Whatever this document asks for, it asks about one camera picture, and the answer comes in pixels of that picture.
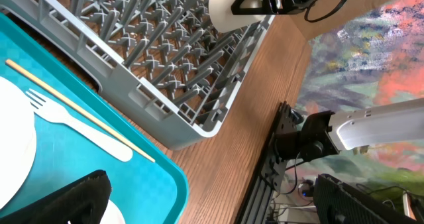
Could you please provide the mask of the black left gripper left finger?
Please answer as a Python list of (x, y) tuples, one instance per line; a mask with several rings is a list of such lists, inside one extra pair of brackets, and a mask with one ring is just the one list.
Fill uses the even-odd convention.
[(99, 224), (112, 187), (104, 170), (96, 170), (42, 199), (1, 218), (6, 224)]

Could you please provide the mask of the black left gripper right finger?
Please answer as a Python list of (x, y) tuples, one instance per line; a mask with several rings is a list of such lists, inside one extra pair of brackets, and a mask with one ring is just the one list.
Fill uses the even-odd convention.
[(329, 174), (318, 175), (313, 202), (322, 224), (417, 223)]

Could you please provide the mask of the white small cup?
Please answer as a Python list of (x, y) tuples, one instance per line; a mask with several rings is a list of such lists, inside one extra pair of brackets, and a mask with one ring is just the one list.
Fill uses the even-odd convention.
[(208, 9), (212, 25), (225, 33), (262, 21), (265, 15), (234, 15), (231, 5), (235, 0), (209, 0)]

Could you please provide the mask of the bowl with food scraps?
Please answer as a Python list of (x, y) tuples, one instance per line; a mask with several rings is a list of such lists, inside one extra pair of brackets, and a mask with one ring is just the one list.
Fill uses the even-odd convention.
[(100, 220), (100, 224), (125, 224), (123, 214), (111, 200), (108, 201), (106, 210)]

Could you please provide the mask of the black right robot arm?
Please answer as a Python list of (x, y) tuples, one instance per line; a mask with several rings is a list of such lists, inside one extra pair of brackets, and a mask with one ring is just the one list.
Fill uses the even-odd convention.
[[(264, 15), (309, 13), (318, 0), (223, 0), (225, 21), (232, 29), (259, 21)], [(301, 122), (296, 111), (282, 104), (280, 120), (268, 148), (278, 162), (311, 160), (361, 146), (423, 138), (423, 99), (383, 105), (350, 113), (324, 111)]]

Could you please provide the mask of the teal plastic tray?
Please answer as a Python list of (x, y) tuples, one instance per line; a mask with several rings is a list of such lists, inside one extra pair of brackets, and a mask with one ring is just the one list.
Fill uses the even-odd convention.
[(111, 156), (75, 130), (37, 117), (34, 164), (16, 196), (1, 210), (13, 213), (95, 171), (111, 183), (111, 201), (127, 223), (176, 223), (188, 201), (186, 175), (63, 63), (5, 15), (1, 16), (1, 60), (12, 60), (126, 136), (145, 151), (128, 162)]

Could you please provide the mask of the grey dish rack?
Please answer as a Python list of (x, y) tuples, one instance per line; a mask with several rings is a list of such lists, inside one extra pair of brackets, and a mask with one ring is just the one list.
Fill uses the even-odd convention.
[(1, 0), (172, 150), (214, 137), (272, 23), (220, 33), (209, 0)]

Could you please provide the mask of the white plastic fork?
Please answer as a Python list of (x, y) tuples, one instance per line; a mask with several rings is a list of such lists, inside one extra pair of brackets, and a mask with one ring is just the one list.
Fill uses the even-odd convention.
[(33, 89), (25, 94), (34, 107), (34, 112), (44, 120), (69, 126), (121, 162), (128, 162), (133, 157), (131, 148), (76, 119), (59, 103)]

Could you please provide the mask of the pink plate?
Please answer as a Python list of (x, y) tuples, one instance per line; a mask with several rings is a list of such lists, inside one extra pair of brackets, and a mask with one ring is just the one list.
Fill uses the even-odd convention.
[(26, 180), (36, 153), (34, 113), (26, 95), (1, 78), (1, 207)]

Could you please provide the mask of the wooden chopstick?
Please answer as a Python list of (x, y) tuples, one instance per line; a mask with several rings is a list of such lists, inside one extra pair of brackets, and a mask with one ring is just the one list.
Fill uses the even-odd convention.
[(119, 134), (117, 131), (113, 130), (111, 127), (106, 125), (104, 122), (100, 121), (98, 118), (94, 117), (92, 114), (88, 113), (85, 109), (74, 103), (72, 100), (68, 99), (66, 96), (62, 95), (59, 91), (55, 90), (53, 87), (45, 83), (44, 81), (40, 80), (35, 75), (28, 72), (26, 69), (22, 68), (20, 65), (12, 61), (11, 59), (7, 59), (5, 62), (8, 66), (16, 70), (17, 72), (21, 73), (23, 76), (27, 77), (32, 82), (36, 83), (49, 93), (51, 93), (53, 96), (64, 102), (66, 105), (70, 106), (72, 109), (76, 110), (78, 113), (82, 114), (84, 117), (88, 118), (90, 121), (101, 127), (103, 130), (107, 131), (109, 134), (113, 135), (115, 138), (141, 154), (143, 157), (147, 158), (151, 162), (155, 162), (155, 159), (153, 157), (149, 156), (145, 151), (137, 147), (135, 144), (133, 144), (131, 141), (129, 141), (127, 138), (125, 138), (123, 135)]

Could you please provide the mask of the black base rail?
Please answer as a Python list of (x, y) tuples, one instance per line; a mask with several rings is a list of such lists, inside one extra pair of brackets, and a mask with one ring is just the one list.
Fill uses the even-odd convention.
[(275, 148), (278, 135), (294, 132), (296, 116), (287, 102), (280, 103), (235, 219), (236, 224), (266, 222), (273, 195), (280, 190), (287, 163)]

